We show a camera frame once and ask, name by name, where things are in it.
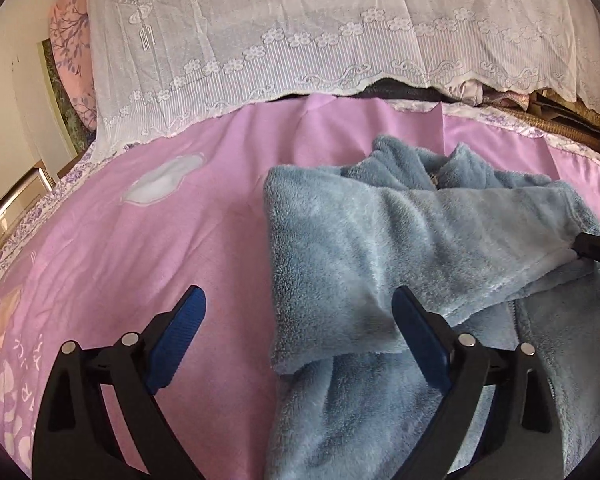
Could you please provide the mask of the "dark green patterned cushion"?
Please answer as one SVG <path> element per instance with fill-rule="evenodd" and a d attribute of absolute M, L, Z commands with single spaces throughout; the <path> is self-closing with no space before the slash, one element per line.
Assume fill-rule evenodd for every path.
<path fill-rule="evenodd" d="M 95 133 L 87 129 L 79 114 L 71 104 L 70 98 L 56 68 L 53 57 L 52 44 L 49 39 L 44 39 L 40 43 L 44 65 L 46 68 L 47 79 L 50 83 L 50 94 L 53 96 L 53 102 L 58 109 L 60 123 L 69 139 L 71 145 L 76 150 L 76 154 L 83 155 L 95 140 Z"/>

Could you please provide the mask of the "pink printed bed sheet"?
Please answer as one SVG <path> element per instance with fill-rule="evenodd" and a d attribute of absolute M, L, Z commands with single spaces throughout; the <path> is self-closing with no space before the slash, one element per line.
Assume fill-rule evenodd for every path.
<path fill-rule="evenodd" d="M 382 134 L 439 154 L 466 144 L 496 168 L 565 180 L 600 219 L 600 154 L 465 105 L 310 96 L 84 160 L 0 257 L 0 451 L 30 471 L 65 341 L 108 346 L 197 285 L 207 314 L 158 402 L 206 477 L 260 478 L 276 389 L 263 180 L 278 164 L 354 164 Z"/>

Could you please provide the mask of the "woven straw mat stack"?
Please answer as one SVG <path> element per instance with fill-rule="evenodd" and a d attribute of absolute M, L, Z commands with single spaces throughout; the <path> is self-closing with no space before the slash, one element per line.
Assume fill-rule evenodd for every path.
<path fill-rule="evenodd" d="M 482 102 L 532 127 L 564 136 L 600 153 L 600 114 L 587 108 L 580 99 L 571 103 L 548 89 L 519 94 L 486 88 Z"/>

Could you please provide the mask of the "white lace cover cloth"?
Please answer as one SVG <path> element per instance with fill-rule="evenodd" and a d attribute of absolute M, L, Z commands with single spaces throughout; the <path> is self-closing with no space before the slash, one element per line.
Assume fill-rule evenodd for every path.
<path fill-rule="evenodd" d="M 391 78 L 472 100 L 552 89 L 600 112 L 592 0 L 88 0 L 94 156 L 288 94 Z"/>

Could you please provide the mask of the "pink floral pillow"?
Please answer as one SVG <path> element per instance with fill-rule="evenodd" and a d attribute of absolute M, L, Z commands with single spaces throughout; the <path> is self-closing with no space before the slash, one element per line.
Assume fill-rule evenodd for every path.
<path fill-rule="evenodd" d="M 97 124 L 87 0 L 56 0 L 50 9 L 50 46 L 69 102 L 87 130 Z"/>

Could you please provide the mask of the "blue fleece baby jacket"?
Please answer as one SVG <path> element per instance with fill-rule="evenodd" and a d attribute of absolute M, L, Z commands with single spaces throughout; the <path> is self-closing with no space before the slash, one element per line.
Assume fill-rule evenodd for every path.
<path fill-rule="evenodd" d="M 277 166 L 263 187 L 282 381 L 270 479 L 387 479 L 441 396 L 391 314 L 406 286 L 483 344 L 532 344 L 572 471 L 600 436 L 600 222 L 562 181 L 381 136 L 352 166 Z"/>

